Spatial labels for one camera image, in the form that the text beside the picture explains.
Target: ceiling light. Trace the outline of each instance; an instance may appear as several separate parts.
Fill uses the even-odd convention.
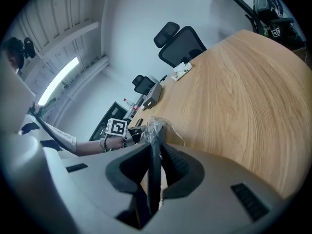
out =
[[[75,57],[57,74],[57,76],[55,76],[53,81],[51,81],[50,85],[47,87],[47,89],[44,91],[43,95],[41,96],[38,102],[40,106],[43,106],[45,103],[47,103],[49,97],[51,96],[53,91],[56,89],[56,87],[59,85],[59,83],[78,63],[79,61],[77,57]]]

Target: mesh chair back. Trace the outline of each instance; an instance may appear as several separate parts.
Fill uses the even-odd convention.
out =
[[[195,30],[186,26],[168,41],[158,56],[165,63],[175,68],[181,62],[187,63],[205,50],[207,49]]]
[[[154,87],[155,82],[149,79],[147,76],[135,87],[135,91],[139,94],[148,95],[152,87]]]
[[[180,29],[180,26],[174,22],[168,22],[161,31],[155,36],[154,43],[158,48],[162,48],[166,45],[167,41],[170,40]]]
[[[138,75],[133,81],[132,84],[136,87],[142,80],[143,80],[144,76],[142,75]]]

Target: wooden tabletop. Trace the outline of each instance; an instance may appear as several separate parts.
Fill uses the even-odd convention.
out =
[[[139,112],[168,119],[185,146],[230,158],[283,197],[299,189],[311,163],[312,71],[290,50],[240,31],[167,78],[160,102]],[[167,136],[168,143],[177,139]]]

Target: white sleeve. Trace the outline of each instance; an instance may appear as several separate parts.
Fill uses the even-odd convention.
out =
[[[49,125],[48,123],[46,123],[46,125],[50,128],[51,132],[55,135],[55,137],[67,148],[69,148],[70,152],[76,152],[76,137],[66,134],[61,130]]]

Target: bottle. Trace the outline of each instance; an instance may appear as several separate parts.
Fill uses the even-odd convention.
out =
[[[133,103],[132,101],[128,100],[128,99],[123,99],[123,101],[125,101],[129,107],[132,107],[134,110],[137,110],[138,109],[138,106],[136,106],[135,103]]]

